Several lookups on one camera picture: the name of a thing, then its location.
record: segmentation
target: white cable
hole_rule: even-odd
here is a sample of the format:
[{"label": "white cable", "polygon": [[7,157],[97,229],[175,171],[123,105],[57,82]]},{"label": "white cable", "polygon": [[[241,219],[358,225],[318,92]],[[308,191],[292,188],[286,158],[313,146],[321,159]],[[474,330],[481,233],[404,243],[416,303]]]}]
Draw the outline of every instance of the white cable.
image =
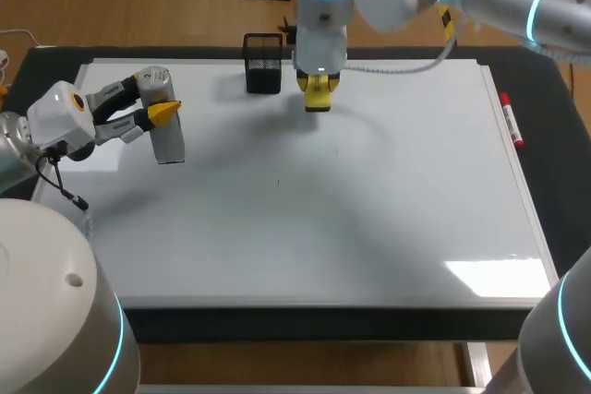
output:
[{"label": "white cable", "polygon": [[591,54],[576,54],[568,53],[561,50],[554,50],[548,46],[538,45],[537,43],[531,42],[523,37],[515,36],[517,41],[521,43],[528,50],[534,53],[545,55],[557,62],[566,62],[568,64],[591,66]]},{"label": "white cable", "polygon": [[8,55],[8,53],[6,53],[6,63],[0,66],[0,87],[4,85],[4,80],[6,78],[5,70],[8,68],[8,65],[10,65],[10,56]]},{"label": "white cable", "polygon": [[0,30],[0,34],[10,34],[13,32],[24,32],[25,34],[29,34],[29,37],[32,41],[35,42],[35,45],[37,46],[42,46],[37,39],[35,39],[35,36],[33,36],[33,33],[30,32],[29,30]]},{"label": "white cable", "polygon": [[440,55],[438,55],[437,59],[434,61],[423,65],[418,66],[416,68],[407,68],[407,69],[389,69],[389,68],[375,68],[371,66],[346,66],[344,69],[348,69],[350,71],[360,71],[362,73],[372,73],[372,74],[416,74],[422,73],[424,71],[429,71],[433,69],[445,59],[447,59],[448,55],[452,52],[453,46],[457,42],[458,34],[464,29],[465,24],[467,23],[467,18],[462,18],[461,22],[458,24],[458,27],[453,32],[453,36]]},{"label": "white cable", "polygon": [[84,236],[86,241],[92,246],[92,234],[94,230],[94,222],[88,210],[84,211]]}]

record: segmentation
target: wooden floor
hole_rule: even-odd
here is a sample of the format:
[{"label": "wooden floor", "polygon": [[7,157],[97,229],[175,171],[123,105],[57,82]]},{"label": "wooden floor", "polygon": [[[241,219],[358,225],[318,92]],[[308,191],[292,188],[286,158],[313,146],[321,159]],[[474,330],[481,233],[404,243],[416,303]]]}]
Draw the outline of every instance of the wooden floor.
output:
[{"label": "wooden floor", "polygon": [[[259,0],[0,0],[0,30],[26,28],[46,45],[239,46],[247,32],[274,32],[293,5]],[[357,17],[351,46],[443,45],[435,8],[406,30],[379,35]],[[462,45],[505,45],[502,33],[471,27]],[[0,35],[13,78],[31,42]],[[563,74],[566,68],[561,67]],[[575,100],[591,129],[591,73],[575,68]],[[512,344],[493,345],[498,368]],[[143,383],[349,384],[460,386],[459,348],[452,344],[223,344],[142,346]]]}]

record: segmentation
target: red marker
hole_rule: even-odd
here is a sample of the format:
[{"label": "red marker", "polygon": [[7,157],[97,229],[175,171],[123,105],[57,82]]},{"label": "red marker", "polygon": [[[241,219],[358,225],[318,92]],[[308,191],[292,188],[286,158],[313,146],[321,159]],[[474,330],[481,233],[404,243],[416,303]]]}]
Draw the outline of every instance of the red marker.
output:
[{"label": "red marker", "polygon": [[516,149],[520,149],[524,147],[524,140],[521,137],[521,133],[519,132],[519,128],[517,127],[517,121],[515,120],[515,114],[513,114],[513,108],[511,107],[511,100],[509,99],[509,94],[506,92],[501,93],[501,106],[502,106],[502,113],[505,114],[505,120],[507,121],[507,126],[509,127],[509,133],[511,134],[511,140]]}]

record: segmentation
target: whiteboard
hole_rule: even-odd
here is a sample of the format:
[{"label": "whiteboard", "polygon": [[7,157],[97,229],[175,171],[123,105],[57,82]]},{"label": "whiteboard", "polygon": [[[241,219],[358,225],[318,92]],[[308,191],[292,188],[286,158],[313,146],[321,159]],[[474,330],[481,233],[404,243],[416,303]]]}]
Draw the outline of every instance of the whiteboard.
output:
[{"label": "whiteboard", "polygon": [[[78,86],[149,65],[171,72],[187,161],[158,165],[144,136],[60,164],[125,307],[531,307],[557,281],[476,61],[345,71],[329,113],[305,113],[289,63],[275,96],[246,94],[236,60],[95,60]],[[34,198],[80,222],[51,187]]]}]

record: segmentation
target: yellow and black tape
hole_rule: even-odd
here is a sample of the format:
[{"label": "yellow and black tape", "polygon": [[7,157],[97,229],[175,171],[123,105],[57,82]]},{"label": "yellow and black tape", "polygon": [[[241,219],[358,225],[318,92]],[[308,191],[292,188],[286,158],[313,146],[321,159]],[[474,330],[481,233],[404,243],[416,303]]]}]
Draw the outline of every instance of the yellow and black tape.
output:
[{"label": "yellow and black tape", "polygon": [[[452,13],[450,13],[450,9],[445,5],[439,5],[438,10],[440,11],[443,29],[445,30],[445,40],[449,42],[453,38],[453,34],[455,33],[455,26],[453,24]],[[458,46],[457,40],[455,41],[453,46]]]}]

